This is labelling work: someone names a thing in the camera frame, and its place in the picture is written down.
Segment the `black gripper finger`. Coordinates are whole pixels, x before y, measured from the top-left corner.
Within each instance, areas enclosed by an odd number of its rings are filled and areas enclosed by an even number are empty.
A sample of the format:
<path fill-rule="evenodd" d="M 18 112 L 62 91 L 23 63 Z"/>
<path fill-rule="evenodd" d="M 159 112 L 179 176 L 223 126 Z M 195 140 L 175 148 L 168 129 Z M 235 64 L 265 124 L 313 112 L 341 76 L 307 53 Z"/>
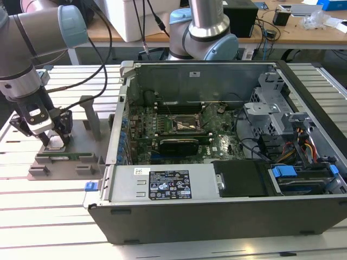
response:
<path fill-rule="evenodd" d="M 47 146 L 49 143 L 49 138 L 46 135 L 45 132 L 40 133 L 40 134 L 35 134 L 33 133 L 30 129 L 28 124 L 26 123 L 26 121 L 21 118 L 19 115 L 14 115 L 12 116 L 12 118 L 10 119 L 10 124 L 15 127 L 19 132 L 21 132 L 22 134 L 24 134 L 27 137 L 31 137 L 34 136 L 38 139 L 41 140 L 41 142 L 43 143 L 44 146 Z"/>
<path fill-rule="evenodd" d="M 70 142 L 73 128 L 72 112 L 70 110 L 53 109 L 53 130 L 60 136 L 65 145 Z"/>

